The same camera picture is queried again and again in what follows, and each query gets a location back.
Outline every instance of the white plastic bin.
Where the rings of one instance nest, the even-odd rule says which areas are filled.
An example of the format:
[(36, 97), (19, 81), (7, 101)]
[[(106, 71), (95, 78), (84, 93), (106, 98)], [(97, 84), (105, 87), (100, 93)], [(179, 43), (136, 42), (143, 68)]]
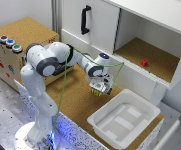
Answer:
[(126, 89), (91, 115), (88, 122), (112, 147), (126, 149), (159, 113), (159, 108)]

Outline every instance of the cabinet door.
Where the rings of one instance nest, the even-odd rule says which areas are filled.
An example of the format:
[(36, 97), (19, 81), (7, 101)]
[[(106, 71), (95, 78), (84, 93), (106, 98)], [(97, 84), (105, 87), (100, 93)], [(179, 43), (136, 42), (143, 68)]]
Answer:
[[(90, 32), (82, 35), (82, 10), (86, 5), (86, 28)], [(119, 8), (102, 0), (64, 0), (63, 29), (84, 42), (112, 54), (119, 18)]]

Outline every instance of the white robotic arm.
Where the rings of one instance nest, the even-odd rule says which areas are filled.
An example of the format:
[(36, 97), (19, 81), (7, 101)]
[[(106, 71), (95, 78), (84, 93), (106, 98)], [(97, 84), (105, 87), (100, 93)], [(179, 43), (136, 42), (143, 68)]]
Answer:
[[(38, 43), (29, 45), (26, 50), (27, 64), (21, 69), (21, 78), (30, 95), (30, 101), (38, 110), (35, 124), (25, 137), (25, 142), (32, 149), (39, 149), (38, 143), (50, 134), (52, 116), (57, 114), (57, 105), (45, 92), (42, 76), (51, 76), (59, 65), (65, 65), (69, 50), (67, 66), (78, 63), (87, 73), (86, 80), (93, 89), (101, 93), (111, 92), (113, 76), (108, 74), (108, 67), (92, 63), (90, 60), (93, 59), (88, 54), (83, 54), (87, 59), (72, 46), (60, 42), (52, 43), (48, 49)], [(110, 59), (108, 55), (101, 53), (94, 62), (109, 65)]]

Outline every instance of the yellow-green cable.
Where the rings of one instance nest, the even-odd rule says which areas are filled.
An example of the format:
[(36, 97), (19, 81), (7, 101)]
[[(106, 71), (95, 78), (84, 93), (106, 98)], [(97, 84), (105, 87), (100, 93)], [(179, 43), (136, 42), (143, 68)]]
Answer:
[[(123, 62), (123, 63), (119, 63), (119, 64), (115, 64), (115, 65), (101, 65), (101, 64), (98, 64), (98, 63), (92, 61), (92, 60), (89, 59), (88, 57), (86, 57), (86, 56), (85, 56), (82, 52), (80, 52), (79, 50), (77, 50), (77, 49), (75, 49), (75, 50), (76, 50), (78, 53), (82, 54), (82, 55), (83, 55), (85, 58), (87, 58), (89, 61), (91, 61), (92, 63), (94, 63), (94, 64), (96, 64), (96, 65), (99, 65), (99, 66), (103, 66), (103, 67), (115, 67), (115, 66), (121, 65), (121, 67), (119, 68), (119, 70), (118, 70), (118, 72), (117, 72), (117, 74), (116, 74), (116, 77), (115, 77), (115, 79), (114, 79), (114, 81), (113, 81), (113, 86), (114, 86), (114, 83), (115, 83), (115, 81), (116, 81), (116, 79), (117, 79), (117, 77), (118, 77), (118, 74), (119, 74), (120, 70), (122, 69), (122, 67), (123, 67), (123, 65), (124, 65), (124, 62)], [(56, 117), (55, 123), (54, 123), (54, 125), (53, 125), (53, 130), (52, 130), (52, 132), (54, 132), (54, 130), (55, 130), (55, 128), (56, 128), (56, 125), (57, 125), (57, 119), (58, 119), (58, 117), (59, 117), (60, 107), (61, 107), (61, 103), (62, 103), (62, 99), (63, 99), (63, 94), (64, 94), (64, 90), (65, 90), (65, 84), (66, 84), (66, 69), (67, 69), (67, 60), (68, 60), (69, 53), (70, 53), (70, 49), (69, 49), (69, 51), (68, 51), (67, 54), (66, 54), (66, 63), (65, 63), (65, 71), (64, 71), (65, 74), (64, 74), (63, 89), (62, 89), (62, 94), (61, 94), (61, 98), (60, 98), (60, 102), (59, 102), (59, 107), (58, 107), (58, 111), (57, 111), (57, 117)], [(49, 148), (50, 148), (50, 143), (51, 143), (51, 138), (50, 138), (50, 142), (49, 142), (49, 144), (48, 144), (48, 150), (49, 150)]]

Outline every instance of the brown cardboard box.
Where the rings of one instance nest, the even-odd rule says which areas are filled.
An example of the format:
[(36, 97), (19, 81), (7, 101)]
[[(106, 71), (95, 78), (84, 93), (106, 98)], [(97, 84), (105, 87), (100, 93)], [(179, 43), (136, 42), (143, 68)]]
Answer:
[[(0, 37), (2, 35), (15, 40), (16, 44), (21, 45), (23, 48), (22, 53), (15, 54), (12, 52), (12, 49), (8, 49), (5, 45), (0, 44), (0, 78), (18, 91), (14, 79), (17, 81), (21, 80), (20, 70), (25, 63), (24, 57), (27, 46), (31, 43), (40, 43), (42, 46), (45, 46), (59, 41), (59, 35), (29, 17), (0, 27)], [(43, 80), (48, 85), (57, 78), (59, 76), (50, 76), (44, 77)]]

